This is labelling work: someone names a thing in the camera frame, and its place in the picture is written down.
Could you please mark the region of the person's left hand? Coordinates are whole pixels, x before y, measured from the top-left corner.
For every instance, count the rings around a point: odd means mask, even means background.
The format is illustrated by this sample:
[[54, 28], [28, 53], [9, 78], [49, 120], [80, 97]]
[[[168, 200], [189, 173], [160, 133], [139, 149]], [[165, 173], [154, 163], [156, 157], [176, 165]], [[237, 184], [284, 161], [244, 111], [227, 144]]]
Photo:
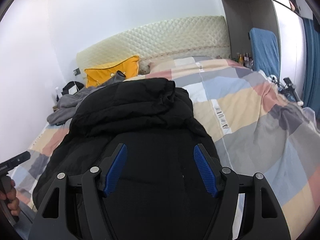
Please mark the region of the person's left hand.
[[8, 200], [9, 204], [7, 205], [8, 209], [10, 210], [10, 213], [13, 216], [19, 216], [21, 209], [19, 207], [20, 201], [17, 198], [17, 191], [15, 189], [15, 182], [11, 180], [11, 189], [8, 193], [4, 193], [0, 191], [0, 197], [1, 200]]

